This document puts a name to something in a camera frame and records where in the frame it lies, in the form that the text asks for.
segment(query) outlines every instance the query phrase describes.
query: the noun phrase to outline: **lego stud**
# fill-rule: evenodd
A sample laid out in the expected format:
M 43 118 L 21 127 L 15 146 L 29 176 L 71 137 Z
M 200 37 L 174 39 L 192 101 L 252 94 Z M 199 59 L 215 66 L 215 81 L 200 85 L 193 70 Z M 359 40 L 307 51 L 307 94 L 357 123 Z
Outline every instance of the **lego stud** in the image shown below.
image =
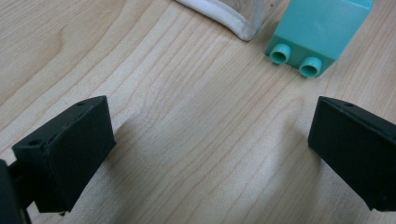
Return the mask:
M 282 64 L 289 60 L 291 49 L 288 45 L 277 44 L 270 53 L 273 63 Z
M 320 73 L 322 62 L 319 58 L 308 57 L 300 64 L 299 70 L 305 77 L 317 77 Z

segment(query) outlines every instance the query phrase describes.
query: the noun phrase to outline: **white cloth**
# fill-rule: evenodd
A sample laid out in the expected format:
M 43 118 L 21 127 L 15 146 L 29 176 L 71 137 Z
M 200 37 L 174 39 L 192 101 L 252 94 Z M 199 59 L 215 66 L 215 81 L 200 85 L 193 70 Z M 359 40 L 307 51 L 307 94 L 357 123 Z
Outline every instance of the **white cloth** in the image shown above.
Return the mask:
M 222 23 L 240 39 L 251 40 L 262 26 L 264 0 L 177 0 Z

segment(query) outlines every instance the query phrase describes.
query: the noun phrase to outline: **teal lego brick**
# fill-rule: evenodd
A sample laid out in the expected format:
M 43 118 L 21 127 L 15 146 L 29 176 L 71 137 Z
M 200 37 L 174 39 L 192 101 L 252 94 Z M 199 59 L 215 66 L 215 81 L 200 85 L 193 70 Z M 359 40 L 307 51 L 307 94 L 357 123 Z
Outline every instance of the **teal lego brick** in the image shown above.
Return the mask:
M 265 51 L 305 77 L 318 77 L 341 55 L 374 0 L 291 0 Z

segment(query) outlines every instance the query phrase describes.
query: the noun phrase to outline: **wood grain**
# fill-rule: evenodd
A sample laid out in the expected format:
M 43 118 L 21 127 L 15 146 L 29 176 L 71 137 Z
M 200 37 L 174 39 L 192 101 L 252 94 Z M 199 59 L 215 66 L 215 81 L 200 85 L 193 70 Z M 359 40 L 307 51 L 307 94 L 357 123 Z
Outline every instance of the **wood grain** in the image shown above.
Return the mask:
M 0 1 L 0 158 L 96 95 L 118 142 L 71 213 L 33 222 L 395 223 L 306 138 L 320 95 L 396 123 L 396 2 L 319 78 L 263 55 L 287 4 L 246 43 L 173 0 Z

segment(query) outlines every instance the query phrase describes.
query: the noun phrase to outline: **black mechanical part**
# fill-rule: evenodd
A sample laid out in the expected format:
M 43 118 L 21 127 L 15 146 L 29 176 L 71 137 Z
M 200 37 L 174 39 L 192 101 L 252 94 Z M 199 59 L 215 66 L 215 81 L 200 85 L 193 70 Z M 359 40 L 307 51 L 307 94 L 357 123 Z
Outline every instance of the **black mechanical part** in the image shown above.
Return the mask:
M 12 147 L 17 161 L 7 170 L 1 163 L 0 195 L 13 193 L 0 217 L 20 217 L 32 201 L 41 213 L 70 212 L 115 144 L 105 96 L 70 106 Z
M 396 211 L 396 125 L 351 103 L 319 97 L 308 145 L 371 210 Z

